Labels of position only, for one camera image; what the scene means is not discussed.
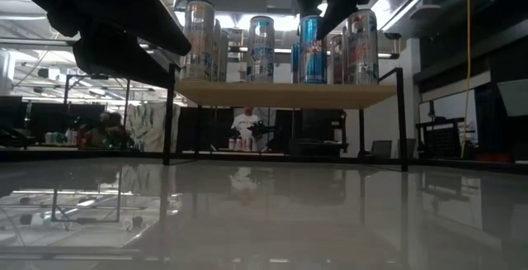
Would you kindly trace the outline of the white Celsius can red print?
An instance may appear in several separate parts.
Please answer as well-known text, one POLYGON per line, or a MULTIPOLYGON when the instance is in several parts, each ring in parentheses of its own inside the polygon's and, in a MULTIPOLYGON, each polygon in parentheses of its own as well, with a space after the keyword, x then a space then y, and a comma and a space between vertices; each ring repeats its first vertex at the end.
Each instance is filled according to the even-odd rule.
POLYGON ((330 68, 333 84, 345 84, 345 58, 342 35, 334 36, 330 40, 330 68))
POLYGON ((379 83, 378 31, 375 13, 360 10, 346 20, 346 74, 348 83, 379 83))

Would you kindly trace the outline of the white Celsius can pineapple print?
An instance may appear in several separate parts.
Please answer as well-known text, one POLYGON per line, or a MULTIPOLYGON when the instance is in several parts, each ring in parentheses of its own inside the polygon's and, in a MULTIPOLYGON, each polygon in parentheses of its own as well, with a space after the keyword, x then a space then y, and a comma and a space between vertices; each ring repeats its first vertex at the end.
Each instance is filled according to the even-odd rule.
POLYGON ((220 44, 222 40, 221 35, 222 27, 218 19, 214 20, 214 43, 213 43, 213 69, 212 78, 213 82, 219 81, 219 65, 220 65, 220 44))
POLYGON ((185 37, 191 50, 184 57, 181 80, 210 81, 213 65, 215 8, 203 0, 192 0, 185 10, 185 37))

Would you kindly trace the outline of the white Celsius can blue palm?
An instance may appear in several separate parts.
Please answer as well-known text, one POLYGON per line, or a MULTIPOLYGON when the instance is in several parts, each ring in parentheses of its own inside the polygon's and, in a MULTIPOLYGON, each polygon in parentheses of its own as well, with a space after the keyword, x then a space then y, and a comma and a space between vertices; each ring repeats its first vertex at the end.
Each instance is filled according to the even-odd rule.
POLYGON ((272 83, 275 64, 275 28, 270 17, 250 20, 247 41, 247 81, 272 83))

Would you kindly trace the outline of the black metal rack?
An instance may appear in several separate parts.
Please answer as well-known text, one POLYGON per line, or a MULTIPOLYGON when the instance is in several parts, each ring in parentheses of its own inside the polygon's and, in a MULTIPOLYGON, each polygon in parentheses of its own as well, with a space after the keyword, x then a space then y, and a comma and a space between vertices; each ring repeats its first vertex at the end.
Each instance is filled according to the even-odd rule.
POLYGON ((127 111, 130 101, 130 80, 105 74, 67 74, 64 86, 63 104, 70 111, 70 103, 103 104, 108 111, 127 111), (68 99, 71 89, 83 91, 85 97, 68 99))

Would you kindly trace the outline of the long ceiling light strip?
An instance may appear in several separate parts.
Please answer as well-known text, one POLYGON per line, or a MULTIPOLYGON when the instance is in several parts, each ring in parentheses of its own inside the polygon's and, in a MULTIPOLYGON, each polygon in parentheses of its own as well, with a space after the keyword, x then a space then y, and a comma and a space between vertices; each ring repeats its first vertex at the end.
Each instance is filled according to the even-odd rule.
MULTIPOLYGON (((228 47, 228 52, 231 52, 231 53, 247 53, 248 52, 248 48, 247 48, 247 46, 229 46, 228 47)), ((290 49, 284 49, 284 48, 275 48, 274 52, 276 54, 290 54, 291 50, 290 49)), ((399 56, 400 56, 400 54, 398 54, 398 53, 378 53, 377 54, 377 57, 379 59, 398 59, 399 56)))
POLYGON ((0 37, 0 46, 24 50, 71 51, 75 40, 45 40, 0 37))

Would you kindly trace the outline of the white patterned cloth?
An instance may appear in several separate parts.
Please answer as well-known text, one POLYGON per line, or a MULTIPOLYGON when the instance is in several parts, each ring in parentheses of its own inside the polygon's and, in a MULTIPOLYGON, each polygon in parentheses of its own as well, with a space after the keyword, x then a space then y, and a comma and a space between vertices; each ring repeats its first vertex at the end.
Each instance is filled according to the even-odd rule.
POLYGON ((162 153, 164 146, 166 104, 161 102, 129 105, 125 128, 140 152, 162 153))

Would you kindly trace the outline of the wooden shelf black metal legs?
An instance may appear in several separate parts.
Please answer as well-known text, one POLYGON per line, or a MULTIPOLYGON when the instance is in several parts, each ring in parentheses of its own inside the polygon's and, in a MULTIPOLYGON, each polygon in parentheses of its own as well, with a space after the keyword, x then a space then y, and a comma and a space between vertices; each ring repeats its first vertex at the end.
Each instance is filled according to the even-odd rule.
POLYGON ((365 109, 392 96, 397 97, 399 155, 395 163, 402 172, 408 171, 408 147, 403 90, 403 69, 391 69, 381 78, 394 75, 394 86, 384 85, 336 85, 299 83, 221 83, 178 82, 175 73, 177 64, 169 65, 167 75, 166 129, 170 136, 172 104, 174 95, 181 94, 199 107, 277 107, 290 109, 357 110, 359 117, 360 152, 356 159, 360 163, 382 163, 381 159, 365 157, 365 109))

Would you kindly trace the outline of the person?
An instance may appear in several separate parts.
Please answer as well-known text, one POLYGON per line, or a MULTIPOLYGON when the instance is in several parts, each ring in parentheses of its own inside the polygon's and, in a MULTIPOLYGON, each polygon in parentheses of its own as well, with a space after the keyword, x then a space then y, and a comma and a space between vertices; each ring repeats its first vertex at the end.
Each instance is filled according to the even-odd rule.
POLYGON ((97 122, 82 126, 79 131, 79 146, 89 149, 112 149, 121 146, 127 137, 121 120, 120 113, 103 112, 97 122))
POLYGON ((259 117, 253 113, 252 107, 244 107, 243 113, 233 119, 230 134, 232 149, 242 151, 257 151, 259 138, 255 136, 250 127, 260 121, 259 117))

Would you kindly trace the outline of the black monitor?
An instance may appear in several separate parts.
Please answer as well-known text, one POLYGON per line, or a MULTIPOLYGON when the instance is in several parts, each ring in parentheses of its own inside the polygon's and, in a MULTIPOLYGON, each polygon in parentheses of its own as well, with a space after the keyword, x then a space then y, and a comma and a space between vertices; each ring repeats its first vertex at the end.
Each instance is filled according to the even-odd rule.
POLYGON ((64 133, 81 126, 93 127, 105 111, 105 106, 98 104, 68 104, 65 107, 58 103, 33 103, 29 130, 38 141, 43 141, 48 132, 64 133))

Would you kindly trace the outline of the black desk with monitor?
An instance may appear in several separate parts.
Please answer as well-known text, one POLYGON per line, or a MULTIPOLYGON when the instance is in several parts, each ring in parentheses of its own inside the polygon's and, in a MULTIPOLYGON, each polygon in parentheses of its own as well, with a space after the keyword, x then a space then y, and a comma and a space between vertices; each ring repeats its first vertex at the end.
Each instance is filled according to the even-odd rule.
POLYGON ((278 110, 271 152, 289 156, 339 157, 346 149, 344 110, 278 110))

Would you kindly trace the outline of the grey chair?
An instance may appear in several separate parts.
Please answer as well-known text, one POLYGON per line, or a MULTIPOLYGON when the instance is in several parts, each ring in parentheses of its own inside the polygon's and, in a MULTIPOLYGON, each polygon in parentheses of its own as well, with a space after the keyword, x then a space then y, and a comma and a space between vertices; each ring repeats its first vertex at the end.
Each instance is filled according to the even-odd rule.
POLYGON ((392 143, 392 140, 373 141, 370 155, 376 158, 390 159, 392 154, 392 143))
MULTIPOLYGON (((401 140, 397 142, 398 148, 397 148, 396 156, 398 158, 400 157, 400 154, 401 154, 400 144, 401 144, 401 140)), ((407 149, 406 155, 408 159, 412 159, 414 157, 415 148, 416 148, 416 140, 413 138, 407 138, 406 139, 406 149, 407 149)))

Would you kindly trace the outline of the white board panel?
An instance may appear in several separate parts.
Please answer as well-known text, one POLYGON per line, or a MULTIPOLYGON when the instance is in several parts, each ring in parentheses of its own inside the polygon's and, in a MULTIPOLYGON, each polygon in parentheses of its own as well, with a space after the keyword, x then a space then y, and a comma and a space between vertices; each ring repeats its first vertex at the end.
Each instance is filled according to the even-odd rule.
POLYGON ((528 116, 528 78, 497 84, 508 116, 528 116))

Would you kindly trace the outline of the red bin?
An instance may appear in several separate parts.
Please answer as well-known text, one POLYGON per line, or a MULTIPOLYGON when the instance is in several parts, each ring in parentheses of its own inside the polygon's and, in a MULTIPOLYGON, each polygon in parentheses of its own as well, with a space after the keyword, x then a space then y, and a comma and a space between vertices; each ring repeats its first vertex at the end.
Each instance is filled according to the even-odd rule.
POLYGON ((474 156, 474 160, 487 163, 511 163, 512 156, 508 153, 478 153, 474 156))

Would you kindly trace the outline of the black aluminium table frame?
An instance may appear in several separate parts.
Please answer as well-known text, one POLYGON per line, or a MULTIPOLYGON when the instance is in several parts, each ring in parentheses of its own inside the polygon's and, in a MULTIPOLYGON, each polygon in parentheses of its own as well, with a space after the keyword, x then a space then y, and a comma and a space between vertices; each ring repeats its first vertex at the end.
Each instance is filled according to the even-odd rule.
MULTIPOLYGON (((19 150, 0 149, 0 162, 21 162, 59 159, 163 159, 162 153, 133 152, 133 151, 105 151, 105 150, 19 150)), ((338 158, 324 156, 284 156, 278 154, 170 154, 169 159, 188 160, 219 160, 219 161, 249 161, 273 163, 337 163, 364 165, 396 165, 402 166, 431 166, 442 168, 459 168, 464 170, 484 171, 491 173, 515 174, 528 177, 528 164, 523 163, 489 163, 452 159, 380 159, 338 158)))

